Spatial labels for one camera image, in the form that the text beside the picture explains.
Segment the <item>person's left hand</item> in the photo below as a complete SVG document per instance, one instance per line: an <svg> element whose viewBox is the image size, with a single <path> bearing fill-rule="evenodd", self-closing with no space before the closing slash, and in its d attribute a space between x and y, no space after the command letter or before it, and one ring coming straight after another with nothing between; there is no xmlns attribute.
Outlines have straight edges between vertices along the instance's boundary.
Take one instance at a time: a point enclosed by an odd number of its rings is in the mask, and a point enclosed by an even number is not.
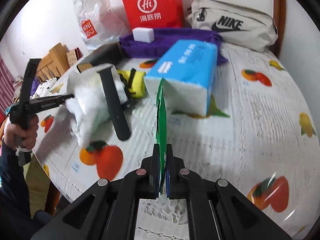
<svg viewBox="0 0 320 240"><path fill-rule="evenodd" d="M15 137L22 138L22 148L32 150L36 143L37 130L38 130L39 118L35 114L29 120L29 128L22 129L18 124L8 124L7 129L4 132L3 142L9 147L15 150L17 144Z"/></svg>

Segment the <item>person's dark sleeved forearm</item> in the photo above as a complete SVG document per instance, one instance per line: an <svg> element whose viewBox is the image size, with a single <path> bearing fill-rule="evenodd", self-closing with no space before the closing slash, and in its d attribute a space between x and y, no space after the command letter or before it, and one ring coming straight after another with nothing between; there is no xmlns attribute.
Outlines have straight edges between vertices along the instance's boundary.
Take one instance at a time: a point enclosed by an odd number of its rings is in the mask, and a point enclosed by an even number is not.
<svg viewBox="0 0 320 240"><path fill-rule="evenodd" d="M2 145L1 239L31 239L52 220L43 210L30 213L29 189L18 164L16 151Z"/></svg>

